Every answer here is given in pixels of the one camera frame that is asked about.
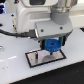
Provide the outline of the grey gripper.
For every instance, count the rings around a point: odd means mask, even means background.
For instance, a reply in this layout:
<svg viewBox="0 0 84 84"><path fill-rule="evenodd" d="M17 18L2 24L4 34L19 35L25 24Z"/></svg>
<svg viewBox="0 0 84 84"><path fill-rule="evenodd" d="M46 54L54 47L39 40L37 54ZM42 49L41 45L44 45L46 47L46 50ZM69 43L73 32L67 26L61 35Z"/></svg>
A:
<svg viewBox="0 0 84 84"><path fill-rule="evenodd" d="M64 25L58 25L53 20L41 21L35 23L36 38L41 40L41 50L45 50L46 39L59 37L59 42L62 46L66 42L66 34L72 31L71 20Z"/></svg>

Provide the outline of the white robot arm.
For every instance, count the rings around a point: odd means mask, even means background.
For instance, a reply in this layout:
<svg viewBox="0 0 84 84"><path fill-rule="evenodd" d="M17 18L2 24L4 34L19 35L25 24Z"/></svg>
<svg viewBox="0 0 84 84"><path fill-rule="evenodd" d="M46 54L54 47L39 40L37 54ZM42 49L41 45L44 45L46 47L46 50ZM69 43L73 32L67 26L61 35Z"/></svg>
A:
<svg viewBox="0 0 84 84"><path fill-rule="evenodd" d="M70 7L66 3L66 0L21 0L13 19L15 32L27 32L45 49L47 39L63 37L72 31Z"/></svg>

